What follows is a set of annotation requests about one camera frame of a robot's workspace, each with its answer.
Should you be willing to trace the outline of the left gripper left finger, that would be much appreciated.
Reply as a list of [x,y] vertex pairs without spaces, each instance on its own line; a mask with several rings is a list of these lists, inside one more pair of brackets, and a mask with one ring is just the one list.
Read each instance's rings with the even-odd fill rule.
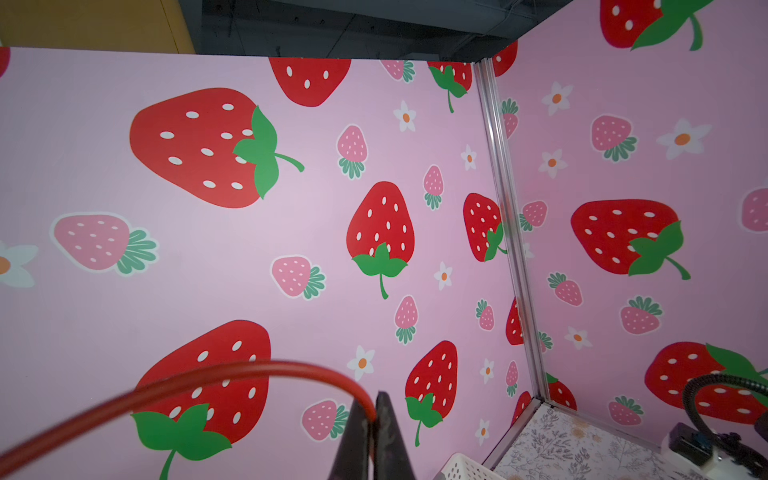
[[341,436],[328,480],[367,480],[373,446],[374,423],[363,405],[354,400],[345,430]]

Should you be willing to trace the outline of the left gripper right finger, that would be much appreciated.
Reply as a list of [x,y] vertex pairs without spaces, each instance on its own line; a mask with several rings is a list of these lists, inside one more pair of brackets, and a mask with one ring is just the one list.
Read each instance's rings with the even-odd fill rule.
[[377,419],[373,428],[373,478],[415,480],[407,448],[390,396],[380,391],[376,398]]

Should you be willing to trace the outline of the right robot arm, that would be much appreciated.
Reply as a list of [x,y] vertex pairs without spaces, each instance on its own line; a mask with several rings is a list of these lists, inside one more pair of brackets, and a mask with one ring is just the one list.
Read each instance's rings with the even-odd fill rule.
[[[697,400],[697,395],[701,390],[710,390],[712,386],[722,386],[726,392],[731,392],[728,397],[733,404],[725,400],[717,400],[716,404],[727,409],[723,415],[716,414],[713,409],[706,412],[700,412],[703,406]],[[745,413],[745,424],[752,423],[755,430],[764,437],[767,436],[767,423],[761,420],[767,416],[767,410],[758,413],[756,408],[761,406],[757,400],[749,403],[738,400],[739,391],[746,390],[748,394],[756,397],[767,398],[767,381],[765,379],[744,378],[740,376],[725,373],[710,373],[691,379],[684,387],[682,393],[682,405],[694,427],[702,433],[709,441],[724,450],[735,459],[737,465],[741,465],[748,471],[748,477],[754,479],[767,478],[767,458],[757,450],[741,443],[741,437],[736,433],[715,433],[702,416],[716,418],[723,421],[740,422],[736,420],[738,408],[750,407],[751,411]]]

